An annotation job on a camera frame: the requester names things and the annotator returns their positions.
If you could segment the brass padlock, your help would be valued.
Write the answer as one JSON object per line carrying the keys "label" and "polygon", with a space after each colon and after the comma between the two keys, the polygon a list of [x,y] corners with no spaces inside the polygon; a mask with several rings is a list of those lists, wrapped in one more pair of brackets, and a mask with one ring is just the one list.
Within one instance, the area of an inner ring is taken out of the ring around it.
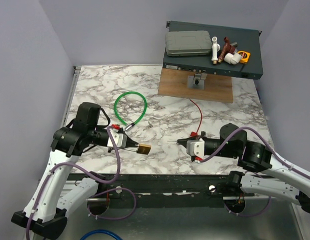
{"label": "brass padlock", "polygon": [[151,150],[151,146],[147,144],[139,144],[137,147],[125,148],[125,150],[137,154],[148,155]]}

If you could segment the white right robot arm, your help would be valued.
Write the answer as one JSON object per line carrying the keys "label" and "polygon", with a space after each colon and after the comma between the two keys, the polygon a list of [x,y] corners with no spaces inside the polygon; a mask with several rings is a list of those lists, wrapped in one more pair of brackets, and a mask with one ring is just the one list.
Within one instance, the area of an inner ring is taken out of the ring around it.
{"label": "white right robot arm", "polygon": [[224,125],[219,138],[204,134],[180,138],[177,144],[186,148],[193,162],[204,163],[213,157],[237,160],[243,171],[231,171],[221,183],[210,186],[212,194],[236,196],[236,201],[226,200],[224,206],[239,215],[244,209],[244,194],[261,194],[287,200],[310,214],[310,172],[294,165],[272,149],[265,139],[254,142],[247,139],[250,127]]}

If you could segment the white elbow pipe fitting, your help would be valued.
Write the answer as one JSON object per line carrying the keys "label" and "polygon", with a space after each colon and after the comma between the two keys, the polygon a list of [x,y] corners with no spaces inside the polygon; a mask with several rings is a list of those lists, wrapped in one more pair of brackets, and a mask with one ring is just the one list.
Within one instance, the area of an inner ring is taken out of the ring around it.
{"label": "white elbow pipe fitting", "polygon": [[238,64],[242,59],[242,55],[238,53],[227,53],[224,57],[224,61],[230,65],[236,65]]}

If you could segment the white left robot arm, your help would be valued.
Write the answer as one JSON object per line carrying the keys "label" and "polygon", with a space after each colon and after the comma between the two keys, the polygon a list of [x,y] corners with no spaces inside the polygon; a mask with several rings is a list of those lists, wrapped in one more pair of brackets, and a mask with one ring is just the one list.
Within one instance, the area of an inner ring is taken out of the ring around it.
{"label": "white left robot arm", "polygon": [[[139,148],[139,143],[127,136],[124,129],[110,125],[99,125],[99,115],[104,109],[91,102],[79,105],[76,117],[57,130],[53,135],[49,160],[37,189],[27,206],[12,216],[12,222],[26,229],[26,239],[30,233],[41,235],[46,239],[57,239],[67,224],[67,216],[73,202],[65,207],[57,207],[60,194],[72,168],[84,172],[89,180],[82,191],[74,196],[75,202],[88,198],[88,192],[99,198],[106,190],[105,184],[117,180],[121,170],[119,149]],[[114,150],[117,158],[117,171],[112,179],[98,177],[76,163],[85,150],[101,146]]]}

